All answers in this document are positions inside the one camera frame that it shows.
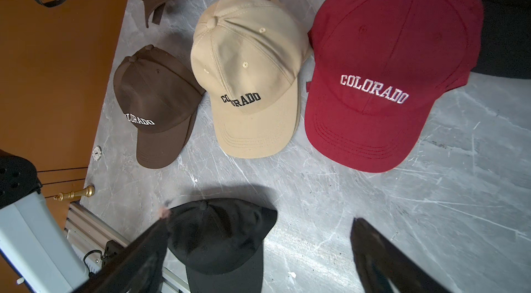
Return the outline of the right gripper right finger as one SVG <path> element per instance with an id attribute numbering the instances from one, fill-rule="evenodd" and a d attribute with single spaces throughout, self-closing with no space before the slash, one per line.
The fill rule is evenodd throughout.
<path id="1" fill-rule="evenodd" d="M 353 259 L 365 292 L 448 292 L 363 218 L 351 228 Z"/>

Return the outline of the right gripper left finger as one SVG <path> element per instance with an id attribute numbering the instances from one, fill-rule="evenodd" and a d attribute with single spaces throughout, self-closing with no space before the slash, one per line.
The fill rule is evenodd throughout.
<path id="1" fill-rule="evenodd" d="M 160 292 L 169 236 L 167 221 L 159 219 L 75 291 Z"/>

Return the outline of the black cap front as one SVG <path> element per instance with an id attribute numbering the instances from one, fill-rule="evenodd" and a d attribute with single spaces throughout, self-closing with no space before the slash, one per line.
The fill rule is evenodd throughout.
<path id="1" fill-rule="evenodd" d="M 261 292 L 264 240 L 278 212 L 237 198 L 185 203 L 168 211 L 168 248 L 185 266 L 191 292 Z"/>

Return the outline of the black cap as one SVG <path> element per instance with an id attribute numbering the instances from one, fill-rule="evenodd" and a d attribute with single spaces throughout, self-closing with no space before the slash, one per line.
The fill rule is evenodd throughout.
<path id="1" fill-rule="evenodd" d="M 185 203 L 168 211 L 168 248 L 185 266 L 191 292 L 261 292 L 264 240 L 278 212 L 237 198 Z"/>
<path id="2" fill-rule="evenodd" d="M 530 0 L 481 0 L 481 52 L 475 73 L 530 79 Z"/>

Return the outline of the maroon cap front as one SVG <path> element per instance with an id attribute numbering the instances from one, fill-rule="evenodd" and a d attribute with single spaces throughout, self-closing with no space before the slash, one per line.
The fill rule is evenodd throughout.
<path id="1" fill-rule="evenodd" d="M 482 27 L 481 0 L 326 0 L 309 32 L 311 145 L 358 171 L 397 167 L 435 101 L 467 84 Z"/>

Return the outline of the beige cap back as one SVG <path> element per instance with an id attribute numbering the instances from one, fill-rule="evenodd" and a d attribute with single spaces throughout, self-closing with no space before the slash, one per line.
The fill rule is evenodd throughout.
<path id="1" fill-rule="evenodd" d="M 279 0 L 218 0 L 201 15 L 192 71 L 228 156 L 265 158 L 290 142 L 300 121 L 297 77 L 311 53 L 304 27 Z"/>

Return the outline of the black cap back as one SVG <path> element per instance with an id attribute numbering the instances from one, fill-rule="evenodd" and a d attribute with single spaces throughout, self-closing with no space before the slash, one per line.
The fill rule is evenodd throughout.
<path id="1" fill-rule="evenodd" d="M 530 0 L 481 0 L 481 52 L 475 73 L 530 79 Z"/>

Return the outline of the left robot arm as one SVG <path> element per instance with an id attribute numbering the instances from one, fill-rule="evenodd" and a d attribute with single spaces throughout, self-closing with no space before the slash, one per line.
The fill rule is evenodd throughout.
<path id="1" fill-rule="evenodd" d="M 127 0 L 1 0 L 1 253 L 36 292 L 88 279 L 44 192 L 87 175 Z"/>

